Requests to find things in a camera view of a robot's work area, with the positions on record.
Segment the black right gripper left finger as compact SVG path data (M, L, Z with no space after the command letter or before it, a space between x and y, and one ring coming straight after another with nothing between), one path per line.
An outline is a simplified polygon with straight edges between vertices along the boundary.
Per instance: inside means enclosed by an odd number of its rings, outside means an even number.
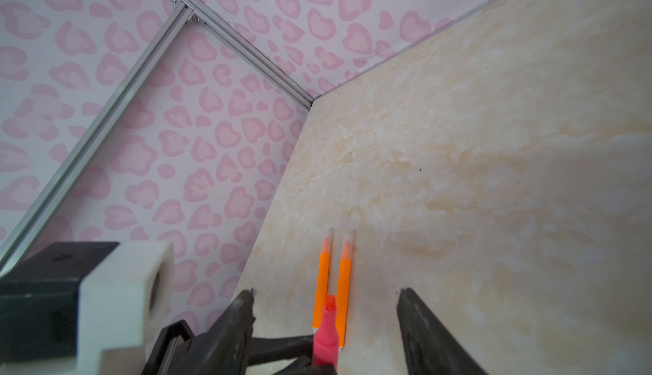
M246 374L254 301L254 290L241 291L207 331L175 349L166 374Z

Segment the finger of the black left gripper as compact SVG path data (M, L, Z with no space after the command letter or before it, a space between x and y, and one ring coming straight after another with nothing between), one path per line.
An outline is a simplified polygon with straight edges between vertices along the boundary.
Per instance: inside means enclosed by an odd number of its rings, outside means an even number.
M173 361L175 349L193 337L195 334L184 319L164 327L156 339L141 374L166 374Z
M285 375L336 375L332 365L312 364L313 336L304 335L279 339L253 338L247 368L276 361L293 360L276 372Z

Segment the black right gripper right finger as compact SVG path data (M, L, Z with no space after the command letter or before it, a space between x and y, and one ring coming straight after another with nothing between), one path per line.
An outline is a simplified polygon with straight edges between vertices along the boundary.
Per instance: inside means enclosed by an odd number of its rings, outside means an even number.
M408 374L487 374L412 288L401 290L397 318Z

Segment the orange highlighter pen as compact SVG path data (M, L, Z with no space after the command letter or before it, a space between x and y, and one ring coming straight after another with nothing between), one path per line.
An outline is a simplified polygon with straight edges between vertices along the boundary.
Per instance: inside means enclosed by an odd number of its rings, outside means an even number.
M351 270L355 239L357 232L355 230L348 232L343 237L341 262L339 266L339 276L336 291L336 329L340 337L340 347L344 348L346 343L346 324L349 303Z
M329 266L332 252L334 229L331 227L320 242L319 266L313 310L312 328L317 330L322 322L322 314L329 288Z

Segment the diagonal aluminium frame bar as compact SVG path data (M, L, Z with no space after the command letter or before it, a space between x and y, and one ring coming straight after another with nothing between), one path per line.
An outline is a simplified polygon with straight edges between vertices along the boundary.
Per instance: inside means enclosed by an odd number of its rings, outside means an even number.
M70 191L118 123L128 112L134 98L156 72L171 46L193 15L185 3L178 2L171 16L139 57L126 78L111 95L100 114L54 173L42 193L8 239L1 246L1 274L5 275L29 254L41 233L49 225Z

